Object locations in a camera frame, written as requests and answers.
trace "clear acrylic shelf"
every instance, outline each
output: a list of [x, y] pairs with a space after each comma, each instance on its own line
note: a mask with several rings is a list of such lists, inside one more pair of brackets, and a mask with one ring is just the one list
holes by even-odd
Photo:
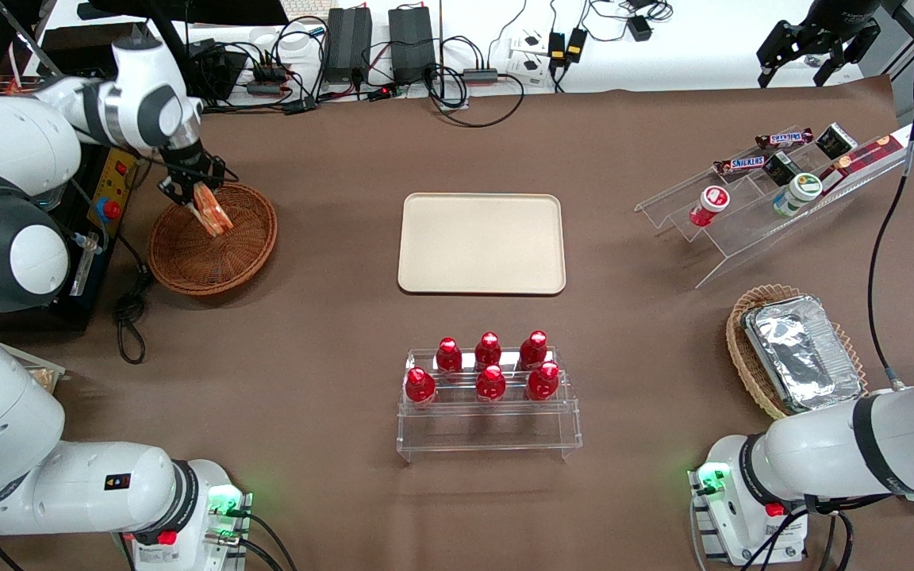
[[[802, 127], [794, 125], [781, 131], [791, 133], [801, 131]], [[866, 141], [874, 142], [881, 137]], [[834, 163], [816, 144], [806, 144], [798, 148], [779, 149], [796, 163], [802, 172], [813, 173], [820, 176]], [[748, 148], [746, 151], [736, 153], [728, 159], [740, 159], [744, 156], [757, 155], [757, 153], [771, 153], [759, 148]], [[674, 187], [657, 194], [645, 202], [639, 203], [634, 209], [635, 213], [645, 213], [648, 220], [656, 228], [667, 228], [673, 225], [679, 234], [688, 242], [693, 242], [700, 235], [707, 236], [711, 243], [721, 253], [722, 260], [714, 270], [711, 270], [699, 283], [697, 288], [710, 281], [712, 278], [726, 274], [727, 271], [749, 263], [762, 253], [769, 250], [780, 239], [783, 239], [799, 228], [804, 228], [808, 220], [836, 214], [850, 200], [841, 200], [854, 190], [870, 183], [874, 178], [888, 173], [892, 169], [904, 165], [904, 153], [892, 162], [880, 163], [870, 170], [870, 173], [855, 181], [842, 183], [826, 197], [803, 206], [802, 210], [794, 217], [783, 217], [777, 214], [772, 205], [776, 196], [783, 192], [777, 183], [763, 169], [757, 169], [748, 174], [722, 177], [714, 169], [708, 169], [697, 176], [688, 178]], [[718, 185], [729, 192], [729, 206], [724, 213], [718, 214], [711, 224], [700, 228], [689, 221], [689, 211], [697, 205], [701, 191], [711, 185]]]
[[[559, 389], [544, 401], [525, 400], [529, 372], [516, 370], [518, 350], [504, 350], [503, 400], [478, 402], [474, 348], [462, 348], [461, 353], [461, 373], [439, 371], [435, 348], [407, 355], [397, 404], [397, 452], [407, 462], [422, 452], [475, 450], [559, 450], [566, 459], [583, 445], [577, 397], [555, 347], [548, 348], [547, 358], [559, 365]], [[416, 404], [404, 394], [404, 378], [413, 366], [436, 379], [436, 402]]]

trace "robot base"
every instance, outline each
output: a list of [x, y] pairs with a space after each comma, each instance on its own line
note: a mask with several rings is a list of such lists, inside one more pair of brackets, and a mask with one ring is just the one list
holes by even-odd
[[[714, 534], [702, 531], [704, 550], [709, 558], [721, 557], [721, 551], [729, 563], [736, 566], [746, 565], [750, 556], [778, 529], [785, 519], [783, 515], [768, 516], [762, 506], [747, 490], [743, 483], [739, 465], [739, 452], [747, 437], [726, 436], [708, 452], [707, 462], [701, 464], [697, 471], [690, 471], [690, 492], [697, 495], [697, 490], [705, 485], [719, 488], [715, 494], [698, 496], [695, 504], [701, 510], [701, 500], [707, 504]], [[801, 561], [803, 542], [806, 539], [806, 518], [793, 521], [782, 535], [771, 553], [771, 563], [795, 563]], [[761, 564], [768, 550], [764, 550], [754, 560]]]
[[190, 460], [199, 492], [188, 524], [179, 531], [173, 545], [145, 546], [133, 541], [131, 555], [136, 571], [221, 571], [225, 560], [236, 557], [234, 546], [204, 542], [207, 531], [240, 531], [239, 520], [214, 513], [215, 509], [243, 509], [248, 499], [232, 485], [228, 474], [210, 460]]

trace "round wicker basket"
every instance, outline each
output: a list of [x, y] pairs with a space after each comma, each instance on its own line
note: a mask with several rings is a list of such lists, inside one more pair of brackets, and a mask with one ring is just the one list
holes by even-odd
[[[757, 288], [748, 290], [744, 293], [739, 301], [732, 308], [732, 314], [728, 316], [728, 322], [725, 325], [725, 340], [728, 343], [728, 353], [732, 356], [732, 364], [735, 365], [736, 371], [739, 371], [739, 378], [743, 379], [743, 386], [747, 387], [747, 392], [757, 401], [757, 404], [764, 408], [764, 411], [772, 419], [784, 419], [785, 416], [794, 415], [785, 406], [774, 383], [764, 370], [764, 365], [757, 356], [757, 351], [750, 343], [747, 333], [743, 330], [743, 314], [749, 308], [759, 307], [774, 302], [780, 302], [801, 295], [798, 289], [790, 288], [787, 285], [759, 285]], [[834, 326], [838, 339], [845, 346], [845, 351], [852, 358], [852, 364], [859, 372], [859, 379], [862, 386], [866, 387], [866, 375], [862, 372], [862, 364], [859, 362], [859, 356], [855, 354], [852, 348], [852, 342], [848, 335], [842, 331], [841, 325], [831, 322]]]
[[229, 183], [214, 193], [235, 228], [210, 237], [189, 209], [170, 205], [150, 232], [150, 270], [166, 288], [210, 296], [249, 282], [277, 241], [273, 205], [256, 189]]

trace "white table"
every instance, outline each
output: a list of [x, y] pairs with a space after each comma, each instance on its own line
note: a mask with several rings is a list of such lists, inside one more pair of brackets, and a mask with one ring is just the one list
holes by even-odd
[[[373, 43], [389, 40], [387, 10], [404, 0], [369, 0], [367, 4], [373, 14]], [[569, 37], [570, 30], [577, 24], [584, 0], [555, 0], [558, 21], [555, 29]], [[648, 42], [635, 42], [630, 33], [623, 40], [600, 43], [589, 39], [585, 44], [579, 64], [570, 68], [562, 82], [566, 91], [593, 93], [605, 90], [735, 90], [735, 88], [758, 88], [759, 64], [757, 48], [777, 21], [788, 19], [799, 22], [806, 14], [812, 0], [674, 0], [674, 17], [667, 22], [652, 22], [653, 35]], [[47, 29], [63, 28], [88, 23], [116, 23], [141, 21], [141, 18], [117, 16], [84, 22], [76, 17], [79, 0], [57, 0], [47, 21], [39, 29], [43, 35]], [[338, 0], [341, 7], [358, 4], [355, 0]], [[443, 32], [439, 30], [439, 10], [442, 3]], [[489, 50], [489, 43], [504, 23], [517, 13], [521, 0], [429, 0], [432, 12], [432, 31], [436, 36], [468, 36], [483, 52]], [[614, 12], [616, 4], [598, 3], [603, 13]], [[552, 12], [548, 0], [527, 0], [527, 8], [515, 21], [503, 40], [493, 48], [493, 67], [505, 71], [509, 58], [510, 37], [523, 30], [537, 30], [547, 33], [552, 23]], [[616, 37], [623, 32], [619, 21], [599, 18], [591, 14], [585, 25], [596, 36]], [[175, 29], [181, 30], [182, 22], [175, 22]], [[189, 40], [212, 37], [221, 42], [250, 40], [252, 28], [243, 26], [190, 25]], [[311, 90], [319, 61], [315, 42], [301, 51], [283, 54], [284, 63], [290, 63], [294, 71], [305, 77]], [[373, 48], [371, 53], [378, 53]], [[473, 67], [470, 50], [464, 44], [447, 43], [446, 65], [461, 70]], [[30, 66], [36, 66], [32, 60]], [[389, 50], [380, 60], [378, 67], [388, 70]], [[792, 62], [778, 71], [772, 87], [812, 86], [815, 68], [802, 61]], [[243, 75], [242, 81], [249, 79]], [[848, 65], [835, 73], [828, 84], [845, 83], [862, 79], [858, 66]], [[388, 78], [371, 72], [370, 80], [386, 82]], [[510, 82], [497, 86], [472, 87], [473, 95], [511, 94], [516, 87]], [[247, 104], [261, 102], [244, 93], [233, 94], [232, 102]], [[551, 88], [529, 87], [529, 93], [550, 93]], [[424, 97], [424, 87], [411, 91], [410, 97]]]

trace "aluminum foil container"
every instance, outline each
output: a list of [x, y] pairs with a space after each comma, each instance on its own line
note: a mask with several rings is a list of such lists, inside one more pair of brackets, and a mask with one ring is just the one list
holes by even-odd
[[751, 308], [743, 314], [743, 328], [792, 412], [826, 408], [866, 394], [852, 358], [816, 297]]

